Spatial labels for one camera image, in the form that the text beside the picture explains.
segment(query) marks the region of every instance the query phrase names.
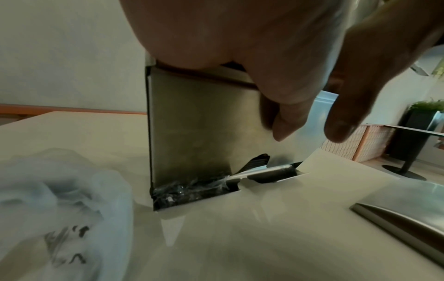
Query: green plant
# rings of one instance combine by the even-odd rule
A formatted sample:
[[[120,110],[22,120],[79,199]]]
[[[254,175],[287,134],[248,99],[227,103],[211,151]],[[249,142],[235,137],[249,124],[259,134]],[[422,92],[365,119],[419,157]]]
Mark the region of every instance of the green plant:
[[[412,104],[410,109],[444,112],[444,100],[418,101]]]

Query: hand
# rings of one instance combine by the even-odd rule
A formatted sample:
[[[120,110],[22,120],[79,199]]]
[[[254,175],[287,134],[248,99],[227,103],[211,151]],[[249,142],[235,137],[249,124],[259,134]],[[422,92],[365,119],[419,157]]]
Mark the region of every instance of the hand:
[[[121,0],[142,45],[190,69],[230,61],[279,103],[273,135],[302,127],[336,62],[350,0]]]
[[[339,94],[326,121],[327,138],[345,141],[385,84],[439,40],[442,11],[441,0],[393,0],[347,31],[326,88]]]

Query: black planter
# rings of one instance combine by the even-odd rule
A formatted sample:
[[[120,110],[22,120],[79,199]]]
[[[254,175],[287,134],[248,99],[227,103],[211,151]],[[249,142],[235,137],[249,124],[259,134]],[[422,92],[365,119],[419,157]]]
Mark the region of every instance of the black planter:
[[[439,111],[410,110],[401,119],[399,125],[414,129],[434,131],[441,120]],[[393,135],[386,153],[390,157],[406,161],[410,148],[416,147],[420,141],[418,133],[397,130]]]

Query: plastic bag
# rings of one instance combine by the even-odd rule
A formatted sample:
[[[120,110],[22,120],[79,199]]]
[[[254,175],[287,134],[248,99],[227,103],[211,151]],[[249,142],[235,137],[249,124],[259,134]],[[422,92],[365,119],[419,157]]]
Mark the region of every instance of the plastic bag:
[[[115,171],[14,159],[0,165],[0,225],[0,264],[22,241],[46,245],[45,266],[23,280],[121,281],[133,235],[131,188]]]

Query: white tabletop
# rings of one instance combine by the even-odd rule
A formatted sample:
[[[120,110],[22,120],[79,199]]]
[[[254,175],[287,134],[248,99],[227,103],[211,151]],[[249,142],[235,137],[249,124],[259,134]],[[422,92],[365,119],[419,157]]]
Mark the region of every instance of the white tabletop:
[[[0,136],[0,160],[63,148],[122,173],[144,204],[126,281],[444,280],[444,269],[349,210],[397,178],[322,150],[300,179],[247,182],[155,213],[146,116],[54,112],[0,126]],[[18,266],[0,263],[2,279]]]
[[[436,137],[444,137],[444,133],[438,133],[438,132],[434,132],[434,131],[414,129],[414,128],[409,128],[409,127],[396,126],[396,125],[384,125],[384,127],[405,130],[405,131],[413,131],[413,132],[418,132],[418,133],[424,133],[424,134],[428,134],[428,135],[436,136]]]

